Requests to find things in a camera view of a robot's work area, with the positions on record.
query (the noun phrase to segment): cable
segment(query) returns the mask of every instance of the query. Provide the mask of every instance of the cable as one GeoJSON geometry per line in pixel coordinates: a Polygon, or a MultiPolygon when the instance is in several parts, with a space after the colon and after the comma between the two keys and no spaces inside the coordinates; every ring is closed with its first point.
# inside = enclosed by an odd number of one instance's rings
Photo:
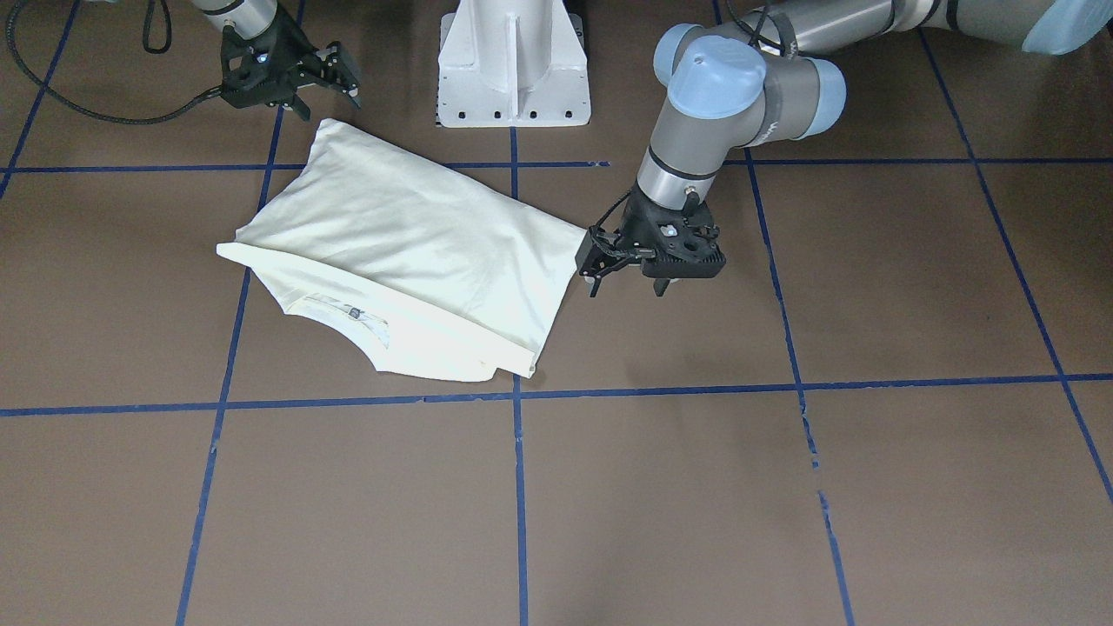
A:
{"type": "Polygon", "coordinates": [[[761,29],[765,28],[765,20],[769,17],[769,4],[771,0],[766,0],[765,7],[761,7],[761,16],[758,18],[758,25],[754,27],[754,33],[750,35],[750,46],[758,47],[758,37],[761,33],[761,29]]]}
{"type": "Polygon", "coordinates": [[[612,204],[611,207],[607,209],[607,213],[604,213],[603,216],[599,218],[599,222],[595,222],[595,226],[602,226],[603,222],[607,222],[607,218],[610,217],[612,213],[614,213],[614,209],[618,208],[620,204],[622,204],[622,200],[630,197],[631,192],[633,192],[632,188],[627,189],[627,193],[622,194],[621,198],[614,200],[614,204],[612,204]]]}
{"type": "Polygon", "coordinates": [[[735,26],[737,26],[742,32],[745,32],[745,33],[747,33],[747,35],[750,36],[750,46],[755,45],[755,38],[757,38],[757,41],[760,41],[761,43],[765,43],[766,46],[769,46],[770,48],[772,48],[772,49],[777,50],[778,52],[780,52],[781,56],[784,56],[785,55],[785,46],[781,45],[778,41],[774,41],[774,40],[771,40],[771,39],[762,36],[761,31],[760,31],[760,28],[765,26],[765,23],[764,23],[765,22],[765,18],[766,18],[766,16],[769,12],[769,4],[770,4],[770,2],[767,0],[766,4],[765,4],[765,8],[761,10],[761,17],[759,18],[759,22],[758,22],[759,27],[757,29],[754,28],[754,27],[751,27],[750,25],[743,22],[738,17],[738,13],[735,12],[735,6],[733,6],[733,3],[730,0],[727,0],[727,12],[730,13],[730,19],[735,22],[735,26]]]}
{"type": "Polygon", "coordinates": [[[147,0],[147,17],[142,20],[142,49],[148,55],[162,55],[170,49],[174,39],[174,27],[170,25],[170,8],[166,6],[166,0],[158,0],[162,6],[162,21],[166,23],[166,37],[162,38],[161,48],[150,46],[150,25],[155,19],[155,0],[147,0]]]}
{"type": "MultiPolygon", "coordinates": [[[[38,85],[39,88],[41,88],[45,94],[47,94],[48,96],[50,96],[51,98],[58,100],[59,102],[61,102],[66,107],[72,109],[72,110],[75,110],[75,111],[77,111],[77,113],[79,113],[81,115],[91,117],[93,119],[99,119],[101,121],[110,121],[112,124],[126,124],[126,125],[130,125],[130,126],[149,126],[151,124],[161,124],[164,121],[169,121],[169,120],[171,120],[171,119],[174,119],[176,117],[181,116],[183,114],[185,114],[189,109],[196,107],[197,105],[204,102],[205,100],[210,100],[210,99],[216,98],[217,96],[220,95],[220,91],[221,91],[220,86],[213,87],[210,89],[206,89],[205,91],[201,91],[200,94],[194,96],[194,98],[191,100],[189,100],[188,102],[186,102],[185,105],[183,105],[181,107],[179,107],[177,110],[173,110],[173,111],[170,111],[170,113],[168,113],[166,115],[160,115],[158,117],[147,117],[147,118],[116,117],[116,116],[112,116],[112,115],[105,115],[105,114],[100,114],[100,113],[97,113],[97,111],[93,111],[93,110],[89,110],[89,109],[87,109],[87,108],[85,108],[85,107],[82,107],[82,106],[80,106],[80,105],[78,105],[78,104],[76,104],[76,102],[67,99],[61,94],[59,94],[58,91],[55,91],[49,86],[47,86],[46,81],[43,81],[41,78],[39,78],[38,76],[36,76],[36,74],[33,71],[31,71],[31,68],[29,68],[27,66],[27,63],[23,61],[23,57],[20,56],[19,49],[16,46],[16,23],[19,20],[19,13],[20,13],[20,11],[23,10],[23,7],[27,6],[27,3],[30,0],[16,0],[14,4],[12,4],[12,7],[11,7],[11,11],[8,12],[8,20],[4,23],[4,41],[8,45],[8,51],[11,52],[11,58],[16,61],[16,66],[19,68],[19,71],[23,72],[23,76],[26,76],[27,78],[29,78],[31,80],[31,82],[35,82],[36,85],[38,85]]],[[[167,43],[166,43],[167,46],[169,46],[169,39],[170,39],[170,37],[169,37],[169,30],[168,30],[167,31],[167,43]]]]}

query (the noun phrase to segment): light blue joint cap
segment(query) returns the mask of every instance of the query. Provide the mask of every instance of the light blue joint cap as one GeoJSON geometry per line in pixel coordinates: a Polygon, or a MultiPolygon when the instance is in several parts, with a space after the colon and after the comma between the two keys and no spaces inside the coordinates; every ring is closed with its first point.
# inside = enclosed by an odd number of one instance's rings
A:
{"type": "Polygon", "coordinates": [[[1024,38],[1021,49],[1065,55],[1093,39],[1113,19],[1113,0],[1057,0],[1024,38]]]}
{"type": "Polygon", "coordinates": [[[722,119],[752,105],[765,88],[761,52],[737,39],[700,37],[684,50],[669,81],[669,101],[697,119],[722,119]]]}
{"type": "Polygon", "coordinates": [[[661,40],[657,42],[657,50],[653,50],[653,74],[661,85],[669,86],[669,79],[672,78],[672,61],[677,59],[677,48],[680,48],[680,42],[693,28],[700,27],[695,23],[678,23],[664,31],[661,40]]]}
{"type": "Polygon", "coordinates": [[[799,141],[805,137],[819,135],[838,121],[846,106],[846,79],[838,66],[824,59],[807,58],[816,66],[819,72],[819,102],[816,105],[816,117],[811,119],[811,126],[804,131],[804,135],[794,140],[799,141]]]}

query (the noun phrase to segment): floor tile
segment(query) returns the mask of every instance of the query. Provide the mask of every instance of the floor tile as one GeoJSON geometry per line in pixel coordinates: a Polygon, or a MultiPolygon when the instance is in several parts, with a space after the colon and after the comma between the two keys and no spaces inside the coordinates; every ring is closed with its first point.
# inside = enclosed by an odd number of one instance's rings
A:
{"type": "Polygon", "coordinates": [[[925,32],[978,157],[1113,157],[1113,39],[1104,31],[1063,57],[925,32]]]}
{"type": "MultiPolygon", "coordinates": [[[[142,2],[82,2],[51,87],[99,113],[154,117],[220,84],[220,35],[189,4],[171,6],[166,55],[141,47],[142,2]]],[[[156,22],[152,42],[161,41],[156,22]]],[[[266,163],[274,110],[237,110],[223,100],[155,126],[91,119],[43,100],[20,165],[208,165],[266,163]]]]}
{"type": "Polygon", "coordinates": [[[808,394],[857,623],[1109,624],[1113,507],[1062,388],[808,394]]]}
{"type": "Polygon", "coordinates": [[[640,163],[664,102],[664,87],[653,75],[657,41],[678,23],[715,23],[710,2],[587,2],[587,8],[591,121],[519,129],[522,160],[640,163]]]}
{"type": "Polygon", "coordinates": [[[0,405],[214,401],[258,172],[20,174],[0,203],[0,405]]]}
{"type": "Polygon", "coordinates": [[[339,40],[363,75],[363,108],[324,89],[301,95],[313,109],[308,124],[283,128],[278,163],[304,163],[321,119],[341,119],[381,139],[437,163],[508,162],[505,128],[449,129],[436,126],[437,53],[441,17],[456,2],[361,2],[313,4],[305,32],[317,46],[339,40]]]}
{"type": "Polygon", "coordinates": [[[847,84],[839,120],[800,141],[758,146],[754,158],[966,158],[917,32],[864,41],[830,61],[847,84]]]}
{"type": "MultiPolygon", "coordinates": [[[[7,19],[13,3],[0,0],[0,17],[7,19]]],[[[16,42],[23,60],[40,78],[50,68],[69,9],[69,2],[31,2],[20,13],[16,42]]],[[[7,48],[0,50],[0,81],[3,82],[0,89],[0,165],[7,167],[39,88],[20,74],[7,48]]]]}
{"type": "Polygon", "coordinates": [[[972,167],[758,176],[806,381],[1054,372],[972,167]]]}
{"type": "Polygon", "coordinates": [[[187,623],[514,624],[514,493],[509,402],[232,412],[187,623]]]}
{"type": "Polygon", "coordinates": [[[1063,366],[1113,371],[1113,164],[983,169],[1063,366]]]}
{"type": "Polygon", "coordinates": [[[1074,382],[1071,391],[1109,473],[1113,471],[1113,382],[1074,382]]]}
{"type": "MultiPolygon", "coordinates": [[[[522,169],[519,185],[523,202],[587,226],[633,184],[636,172],[630,162],[522,169]]],[[[716,278],[680,281],[660,299],[636,267],[607,277],[594,299],[573,278],[538,372],[523,389],[791,383],[752,198],[741,169],[716,180],[708,204],[727,256],[716,278]]]]}
{"type": "MultiPolygon", "coordinates": [[[[461,172],[498,192],[510,193],[506,169],[461,172]]],[[[276,172],[270,195],[285,188],[297,174],[276,172]]],[[[491,381],[481,383],[376,372],[367,356],[333,329],[305,317],[284,315],[266,287],[254,276],[252,278],[236,354],[232,400],[486,393],[509,392],[512,388],[513,378],[502,370],[491,381]]]]}
{"type": "Polygon", "coordinates": [[[530,623],[841,624],[796,395],[526,401],[530,623]]]}
{"type": "Polygon", "coordinates": [[[213,413],[0,420],[0,623],[173,624],[213,413]]]}

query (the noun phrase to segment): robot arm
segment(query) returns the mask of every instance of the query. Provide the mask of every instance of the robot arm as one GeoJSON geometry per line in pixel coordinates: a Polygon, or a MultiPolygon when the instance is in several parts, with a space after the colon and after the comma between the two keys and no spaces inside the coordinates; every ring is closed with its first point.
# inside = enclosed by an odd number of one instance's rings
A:
{"type": "Polygon", "coordinates": [[[338,41],[318,50],[276,0],[190,0],[223,33],[220,97],[236,108],[282,106],[302,119],[297,90],[319,85],[359,106],[359,69],[338,41]]]}
{"type": "Polygon", "coordinates": [[[1111,0],[786,0],[715,28],[680,25],[661,38],[653,70],[668,97],[618,229],[588,229],[578,272],[603,276],[640,265],[657,295],[679,278],[715,277],[726,265],[706,198],[732,147],[804,139],[843,113],[830,52],[892,30],[939,26],[1063,53],[1113,17],[1111,0]]]}

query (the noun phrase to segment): blue tape line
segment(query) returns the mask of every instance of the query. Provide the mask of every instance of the blue tape line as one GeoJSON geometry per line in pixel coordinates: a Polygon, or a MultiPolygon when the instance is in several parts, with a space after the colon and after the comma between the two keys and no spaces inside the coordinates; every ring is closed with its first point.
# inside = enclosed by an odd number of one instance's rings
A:
{"type": "Polygon", "coordinates": [[[78,165],[71,167],[17,167],[16,174],[108,174],[137,172],[260,172],[266,164],[236,165],[78,165]]]}
{"type": "MultiPolygon", "coordinates": [[[[518,199],[518,128],[510,127],[510,196],[518,199]]],[[[522,446],[522,376],[514,374],[514,493],[518,502],[518,623],[530,625],[530,580],[525,537],[525,457],[522,446]]]]}
{"type": "Polygon", "coordinates": [[[62,58],[62,51],[66,50],[66,42],[69,40],[69,33],[73,29],[75,20],[77,20],[77,8],[80,6],[81,0],[73,0],[73,4],[70,7],[69,17],[66,18],[66,27],[62,29],[62,37],[58,41],[58,48],[55,48],[55,56],[50,59],[47,74],[42,77],[43,86],[39,87],[39,92],[35,96],[35,101],[31,104],[31,110],[27,113],[27,120],[23,121],[23,130],[19,134],[19,140],[16,141],[16,149],[12,150],[11,158],[8,159],[8,170],[4,172],[3,178],[0,179],[0,198],[8,192],[8,184],[11,183],[16,164],[19,162],[19,155],[23,153],[23,146],[27,145],[27,138],[31,134],[31,125],[35,124],[35,116],[39,114],[42,98],[47,95],[47,86],[50,85],[50,79],[53,78],[55,70],[58,69],[58,61],[62,58]]]}
{"type": "Polygon", "coordinates": [[[29,418],[48,415],[109,415],[119,413],[174,413],[187,411],[213,411],[217,402],[181,402],[169,404],[108,404],[90,407],[28,407],[26,409],[0,409],[0,418],[29,418]]]}
{"type": "Polygon", "coordinates": [[[777,273],[777,260],[772,252],[772,241],[769,238],[769,224],[766,222],[765,204],[761,202],[761,189],[758,187],[758,174],[754,166],[754,157],[750,149],[746,148],[747,170],[750,175],[750,187],[754,189],[754,204],[758,209],[758,223],[761,226],[761,241],[765,242],[766,254],[769,256],[769,274],[772,277],[772,290],[777,295],[777,304],[780,306],[780,320],[785,326],[785,345],[788,348],[788,361],[792,366],[792,382],[796,388],[797,400],[800,404],[800,419],[804,422],[804,434],[808,438],[808,450],[811,452],[812,469],[819,468],[819,451],[816,449],[816,440],[811,437],[811,423],[808,421],[808,401],[804,393],[804,381],[800,378],[800,365],[796,359],[796,345],[792,343],[792,327],[788,323],[788,309],[785,306],[785,294],[780,288],[780,276],[777,273]]]}
{"type": "Polygon", "coordinates": [[[771,393],[778,391],[795,391],[796,385],[784,384],[743,384],[718,387],[657,387],[644,389],[578,389],[561,391],[525,391],[524,400],[559,400],[565,398],[638,398],[644,395],[712,395],[727,393],[771,393]]]}
{"type": "Polygon", "coordinates": [[[232,340],[228,344],[228,362],[220,385],[220,401],[213,421],[213,436],[209,439],[208,456],[205,459],[205,478],[201,479],[201,493],[197,500],[197,517],[194,519],[194,534],[189,542],[189,557],[186,560],[186,575],[181,581],[181,596],[178,598],[178,613],[175,626],[185,626],[186,612],[189,609],[189,595],[194,588],[194,574],[197,570],[197,555],[201,548],[201,532],[205,530],[205,515],[208,512],[208,498],[213,489],[213,475],[216,471],[216,453],[224,431],[224,418],[228,391],[232,388],[233,365],[236,361],[236,350],[239,345],[239,332],[244,324],[244,311],[247,307],[247,288],[250,285],[250,270],[244,270],[244,281],[239,290],[239,304],[236,309],[236,321],[232,326],[232,340]]]}
{"type": "MultiPolygon", "coordinates": [[[[1067,374],[1072,382],[1111,382],[1113,372],[1067,374]]],[[[1001,384],[1055,383],[1055,374],[1022,376],[975,376],[965,379],[912,379],[845,382],[805,382],[805,391],[849,391],[858,389],[903,389],[937,387],[977,387],[1001,384]]],[[[639,398],[654,395],[713,395],[743,393],[777,393],[796,391],[794,383],[713,385],[713,387],[658,387],[631,389],[569,389],[554,391],[523,391],[523,400],[561,400],[572,398],[639,398]]],[[[368,407],[388,404],[453,403],[453,402],[505,402],[513,400],[512,393],[444,393],[431,395],[384,395],[362,398],[304,398],[290,400],[238,400],[228,401],[228,411],[252,411],[260,409],[308,409],[322,407],[368,407]]],[[[0,409],[0,418],[22,418],[37,415],[95,415],[114,413],[168,413],[187,411],[213,411],[218,402],[181,402],[166,404],[107,404],[87,407],[28,407],[0,409]]]]}
{"type": "Polygon", "coordinates": [[[514,482],[518,500],[518,623],[530,625],[530,581],[525,534],[525,453],[522,443],[522,376],[514,374],[514,482]]]}
{"type": "MultiPolygon", "coordinates": [[[[298,23],[305,10],[305,0],[298,3],[298,23]]],[[[270,153],[267,155],[267,165],[263,175],[263,185],[259,188],[259,202],[256,213],[263,209],[270,192],[272,173],[274,172],[275,157],[278,153],[278,139],[282,136],[283,109],[278,109],[275,115],[274,130],[270,133],[270,153]]],[[[197,555],[201,546],[201,532],[205,530],[205,515],[208,512],[208,498],[213,489],[213,475],[216,471],[216,456],[220,442],[220,434],[224,430],[224,418],[228,408],[228,394],[232,392],[232,379],[236,368],[236,353],[239,350],[239,335],[244,329],[244,315],[247,311],[247,295],[252,285],[252,271],[244,268],[244,281],[239,287],[239,301],[236,305],[236,320],[232,325],[232,338],[228,341],[228,361],[224,371],[224,381],[220,384],[220,399],[216,410],[216,419],[213,421],[213,436],[209,440],[208,457],[205,460],[205,478],[201,480],[201,493],[197,500],[197,517],[194,520],[194,534],[189,544],[189,557],[186,560],[186,574],[181,581],[181,596],[178,599],[178,612],[175,626],[185,626],[186,614],[189,610],[189,596],[194,588],[194,574],[197,570],[197,555]]]]}
{"type": "Polygon", "coordinates": [[[979,158],[978,163],[1006,165],[1076,165],[1076,164],[1113,164],[1113,158],[1102,157],[1031,157],[1031,158],[979,158]]]}
{"type": "Polygon", "coordinates": [[[851,389],[902,389],[909,387],[968,387],[968,385],[995,385],[995,384],[1032,384],[1058,382],[1058,376],[1028,375],[1028,376],[975,376],[967,379],[913,379],[913,380],[889,380],[889,381],[853,381],[853,382],[806,382],[804,389],[807,391],[839,391],[851,389]]]}
{"type": "Polygon", "coordinates": [[[820,489],[819,507],[824,510],[824,526],[827,527],[827,544],[831,549],[831,561],[835,564],[835,577],[838,579],[838,593],[843,598],[843,615],[846,617],[846,626],[855,626],[854,607],[850,605],[850,591],[846,584],[846,571],[843,569],[843,552],[838,547],[838,537],[835,536],[835,527],[831,525],[831,507],[827,501],[827,496],[820,489]]]}
{"type": "MultiPolygon", "coordinates": [[[[756,158],[755,165],[967,165],[965,158],[756,158]]],[[[727,159],[723,165],[748,165],[747,159],[727,159]]]]}
{"type": "MultiPolygon", "coordinates": [[[[979,158],[978,163],[993,165],[1113,165],[1113,158],[979,158]]],[[[968,158],[756,158],[759,166],[794,166],[794,165],[968,165],[968,158]]],[[[452,169],[510,169],[511,162],[461,162],[445,163],[444,167],[452,169]]],[[[727,159],[726,166],[745,166],[746,159],[727,159]]],[[[518,162],[519,169],[529,168],[591,168],[611,167],[609,160],[536,160],[518,162]]],[[[267,168],[264,163],[246,164],[208,164],[208,165],[73,165],[47,167],[3,167],[2,173],[12,174],[111,174],[142,172],[262,172],[267,168]]],[[[278,163],[272,166],[274,170],[304,169],[304,163],[278,163]]]]}
{"type": "Polygon", "coordinates": [[[958,135],[962,137],[963,144],[966,146],[966,154],[969,155],[969,162],[974,166],[974,170],[977,173],[978,184],[982,186],[982,193],[985,195],[986,205],[989,207],[989,213],[993,215],[993,222],[996,224],[997,233],[1001,235],[1001,242],[1004,244],[1005,252],[1008,254],[1008,261],[1013,264],[1013,271],[1016,273],[1016,277],[1021,283],[1021,288],[1024,291],[1024,297],[1028,302],[1028,309],[1032,310],[1032,316],[1035,319],[1036,326],[1040,329],[1040,335],[1043,338],[1044,345],[1047,349],[1047,355],[1051,356],[1052,364],[1055,366],[1055,373],[1058,375],[1058,381],[1063,387],[1063,393],[1066,394],[1066,400],[1071,405],[1071,411],[1074,412],[1074,421],[1078,426],[1078,431],[1082,433],[1082,438],[1086,442],[1086,448],[1090,450],[1090,458],[1094,462],[1097,476],[1101,477],[1102,485],[1105,487],[1105,496],[1109,498],[1110,502],[1113,503],[1113,483],[1110,482],[1109,472],[1105,470],[1105,464],[1102,462],[1101,454],[1097,452],[1097,447],[1094,446],[1094,439],[1090,434],[1090,427],[1086,426],[1086,420],[1082,417],[1082,411],[1078,410],[1078,403],[1074,398],[1074,392],[1071,391],[1071,382],[1066,376],[1066,372],[1063,370],[1063,363],[1060,361],[1058,354],[1055,352],[1055,346],[1051,341],[1051,334],[1044,325],[1043,315],[1040,314],[1040,307],[1036,305],[1036,300],[1032,294],[1032,288],[1028,286],[1028,281],[1024,277],[1024,270],[1021,267],[1020,258],[1016,256],[1013,243],[1008,238],[1008,233],[1005,231],[1005,223],[1001,218],[1001,212],[997,211],[997,204],[994,202],[993,194],[989,192],[989,184],[985,179],[982,166],[974,156],[974,146],[971,144],[969,136],[966,134],[966,128],[963,126],[963,121],[958,116],[958,108],[955,106],[955,101],[951,97],[951,90],[947,89],[947,84],[943,79],[943,71],[939,69],[939,65],[935,60],[935,55],[932,53],[932,47],[927,42],[927,37],[924,35],[924,30],[917,29],[917,32],[919,33],[919,40],[924,47],[924,52],[927,55],[927,60],[932,65],[932,71],[935,72],[935,79],[938,81],[939,89],[943,91],[943,97],[947,101],[947,108],[951,110],[952,117],[955,118],[955,126],[957,126],[958,135]]]}
{"type": "Polygon", "coordinates": [[[1102,374],[1067,374],[1066,380],[1068,380],[1071,382],[1113,381],[1113,373],[1102,373],[1102,374]]]}
{"type": "Polygon", "coordinates": [[[499,402],[513,399],[511,393],[455,393],[443,395],[384,395],[380,398],[319,398],[294,400],[240,400],[228,402],[230,411],[259,409],[312,409],[324,407],[381,407],[392,404],[499,402]]]}
{"type": "MultiPolygon", "coordinates": [[[[515,165],[511,162],[464,162],[445,163],[445,167],[452,169],[511,169],[515,165]]],[[[609,160],[536,160],[519,162],[519,168],[585,168],[585,167],[610,167],[609,160]]],[[[280,163],[270,166],[274,170],[297,170],[304,169],[304,163],[280,163]]],[[[265,163],[245,164],[209,164],[209,165],[73,165],[73,166],[51,166],[51,167],[13,167],[3,168],[2,172],[13,174],[111,174],[111,173],[136,173],[136,172],[262,172],[267,169],[265,163]]]]}
{"type": "Polygon", "coordinates": [[[518,199],[518,128],[510,127],[510,197],[518,199]]]}

